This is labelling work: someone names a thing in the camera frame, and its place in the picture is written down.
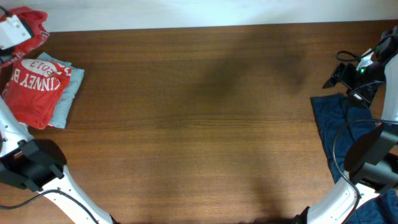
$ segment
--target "brown tabletop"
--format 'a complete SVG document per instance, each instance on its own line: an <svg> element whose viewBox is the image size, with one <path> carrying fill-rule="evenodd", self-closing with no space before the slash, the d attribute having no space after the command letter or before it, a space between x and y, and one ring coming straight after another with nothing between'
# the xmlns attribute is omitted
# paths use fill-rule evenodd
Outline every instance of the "brown tabletop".
<svg viewBox="0 0 398 224"><path fill-rule="evenodd" d="M311 96L338 62L397 21L53 33L35 51L85 69L63 150L81 188L121 223L292 218L333 181ZM382 100L373 106L380 117ZM0 184L0 204L35 195ZM71 223L43 198L0 223Z"/></svg>

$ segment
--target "red cloth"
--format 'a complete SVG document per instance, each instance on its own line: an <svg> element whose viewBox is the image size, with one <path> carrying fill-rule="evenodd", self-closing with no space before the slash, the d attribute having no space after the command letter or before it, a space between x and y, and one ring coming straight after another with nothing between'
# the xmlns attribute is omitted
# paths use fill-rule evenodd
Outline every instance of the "red cloth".
<svg viewBox="0 0 398 224"><path fill-rule="evenodd" d="M56 62L24 59L14 63L3 98L19 122L44 129L68 86L72 70Z"/></svg>
<svg viewBox="0 0 398 224"><path fill-rule="evenodd" d="M25 21L32 29L34 36L15 46L14 58L10 61L0 65L0 69L6 67L18 60L20 60L25 54L28 54L31 50L36 49L48 39L50 34L44 29L42 23L47 19L47 13L42 11L31 10L30 8L23 6L15 9L11 9L10 12L18 16L19 20ZM4 21L6 15L2 16L0 21Z"/></svg>

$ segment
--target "white background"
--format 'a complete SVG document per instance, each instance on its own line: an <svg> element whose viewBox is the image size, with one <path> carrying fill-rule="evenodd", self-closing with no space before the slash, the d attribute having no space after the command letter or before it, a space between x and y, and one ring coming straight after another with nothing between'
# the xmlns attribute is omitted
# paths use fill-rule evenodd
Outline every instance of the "white background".
<svg viewBox="0 0 398 224"><path fill-rule="evenodd" d="M398 19L397 0L0 0L49 14L50 31Z"/></svg>

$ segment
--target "dark blue garment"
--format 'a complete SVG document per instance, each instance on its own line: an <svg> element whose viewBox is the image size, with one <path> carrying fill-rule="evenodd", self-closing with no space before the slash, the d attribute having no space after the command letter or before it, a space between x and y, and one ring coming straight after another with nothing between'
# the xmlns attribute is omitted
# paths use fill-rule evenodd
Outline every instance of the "dark blue garment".
<svg viewBox="0 0 398 224"><path fill-rule="evenodd" d="M359 109L345 103L342 94L311 98L312 108L317 122L319 135L330 166L333 180L337 182L340 175L331 158L333 139L337 131L347 122L358 119L372 119L369 109ZM372 131L374 123L356 123L345 129L336 142L336 160L344 170L344 159L350 147L362 135ZM398 223L398 198L395 190L368 201L355 211L347 223Z"/></svg>

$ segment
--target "red t-shirt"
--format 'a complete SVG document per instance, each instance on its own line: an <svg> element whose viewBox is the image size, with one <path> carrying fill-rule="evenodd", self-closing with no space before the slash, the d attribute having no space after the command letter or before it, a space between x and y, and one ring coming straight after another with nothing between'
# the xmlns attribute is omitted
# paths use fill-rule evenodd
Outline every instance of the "red t-shirt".
<svg viewBox="0 0 398 224"><path fill-rule="evenodd" d="M68 86L72 70L56 62L24 59L14 70L3 98L19 122L44 129Z"/></svg>

